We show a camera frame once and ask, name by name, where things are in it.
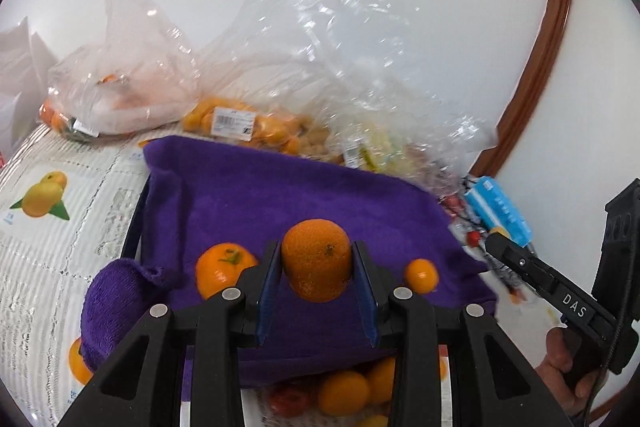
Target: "blue gripper pad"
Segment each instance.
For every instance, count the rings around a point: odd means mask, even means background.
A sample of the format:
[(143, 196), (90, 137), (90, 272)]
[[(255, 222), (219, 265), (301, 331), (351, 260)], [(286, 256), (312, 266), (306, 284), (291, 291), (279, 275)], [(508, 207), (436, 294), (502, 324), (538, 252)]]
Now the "blue gripper pad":
[(269, 333), (281, 275), (282, 261), (280, 259), (280, 244), (278, 243), (277, 247), (273, 251), (267, 275), (264, 278), (262, 292), (258, 299), (258, 324), (256, 326), (256, 335), (258, 337), (259, 346), (264, 344), (264, 340)]
[(353, 282), (356, 287), (356, 298), (360, 309), (360, 318), (364, 333), (372, 347), (378, 347), (380, 332), (378, 331), (378, 303), (373, 296), (371, 283), (364, 269), (364, 262), (355, 245), (351, 245), (353, 257)]

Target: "plastic wrap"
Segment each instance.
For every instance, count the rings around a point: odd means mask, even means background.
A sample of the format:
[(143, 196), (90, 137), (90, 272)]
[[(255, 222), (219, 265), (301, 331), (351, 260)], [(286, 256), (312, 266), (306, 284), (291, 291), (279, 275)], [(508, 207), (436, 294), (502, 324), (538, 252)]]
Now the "plastic wrap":
[[(204, 50), (203, 92), (249, 104), (254, 124), (302, 118), (300, 155), (449, 192), (459, 159), (494, 146), (495, 132), (432, 95), (416, 10), (410, 0), (246, 0)], [(185, 129), (198, 118), (201, 132), (221, 136), (210, 112), (192, 114)], [(254, 137), (242, 141), (265, 145)]]
[(43, 121), (91, 139), (180, 120), (198, 99), (189, 41), (151, 0), (104, 3), (104, 43), (83, 46), (49, 70)]
[(0, 32), (0, 167), (36, 127), (45, 96), (25, 19)]

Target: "cable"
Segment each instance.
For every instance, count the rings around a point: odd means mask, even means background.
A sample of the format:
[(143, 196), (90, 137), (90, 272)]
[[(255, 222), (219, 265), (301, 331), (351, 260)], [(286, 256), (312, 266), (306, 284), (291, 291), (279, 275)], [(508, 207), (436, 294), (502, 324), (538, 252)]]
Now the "cable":
[(620, 314), (618, 315), (618, 321), (616, 322), (616, 330), (614, 331), (613, 339), (611, 340), (611, 345), (609, 346), (609, 352), (607, 353), (607, 358), (602, 364), (602, 368), (600, 369), (598, 378), (596, 378), (596, 381), (593, 383), (593, 387), (591, 388), (589, 397), (587, 399), (587, 404), (584, 406), (584, 410), (582, 411), (582, 422), (581, 422), (582, 427), (589, 427), (590, 425), (589, 413), (591, 412), (591, 406), (593, 405), (593, 400), (596, 398), (596, 395), (598, 394), (602, 380), (604, 379), (604, 377), (607, 376), (609, 364), (611, 363), (611, 360), (613, 359), (613, 354), (615, 353), (616, 347), (618, 346), (620, 334), (622, 334), (622, 328), (625, 322), (626, 308), (628, 306), (629, 296), (631, 295), (631, 286), (634, 281), (635, 265), (636, 265), (636, 249), (634, 249), (629, 254), (629, 272), (626, 276), (625, 292), (623, 293), (623, 296), (622, 296), (622, 305), (620, 306)]

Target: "screw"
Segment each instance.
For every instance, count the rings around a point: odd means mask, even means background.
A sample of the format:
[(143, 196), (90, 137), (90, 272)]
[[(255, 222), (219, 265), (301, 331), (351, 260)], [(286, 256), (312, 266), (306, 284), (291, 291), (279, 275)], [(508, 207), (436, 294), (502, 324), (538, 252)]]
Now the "screw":
[(398, 286), (398, 288), (394, 290), (394, 297), (396, 299), (400, 299), (401, 301), (406, 301), (413, 296), (414, 293), (409, 288), (405, 288), (404, 286)]
[(151, 309), (149, 309), (149, 315), (157, 319), (158, 317), (166, 315), (167, 311), (169, 311), (169, 308), (166, 307), (166, 304), (154, 304), (151, 306)]
[(222, 298), (225, 301), (235, 301), (241, 295), (242, 292), (238, 288), (227, 288), (222, 292)]
[(480, 304), (469, 304), (466, 306), (466, 312), (472, 317), (482, 317), (484, 308)]

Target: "finger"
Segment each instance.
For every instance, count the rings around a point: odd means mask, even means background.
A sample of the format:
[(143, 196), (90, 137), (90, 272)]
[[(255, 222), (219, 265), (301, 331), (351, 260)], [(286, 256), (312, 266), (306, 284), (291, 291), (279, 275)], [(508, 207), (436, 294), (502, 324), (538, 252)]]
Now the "finger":
[(564, 343), (564, 328), (552, 328), (546, 334), (546, 355), (551, 366), (568, 373), (574, 365), (574, 359)]
[(551, 391), (551, 394), (558, 401), (562, 409), (572, 411), (575, 408), (577, 399), (567, 384), (564, 383), (562, 373), (545, 362), (536, 368), (536, 372), (540, 378), (542, 378), (542, 381), (549, 388), (549, 391)]
[(593, 384), (596, 383), (596, 379), (598, 378), (599, 369), (595, 371), (591, 371), (587, 373), (580, 381), (575, 385), (575, 396), (580, 399), (587, 399), (589, 397), (589, 393), (591, 392), (591, 388)]

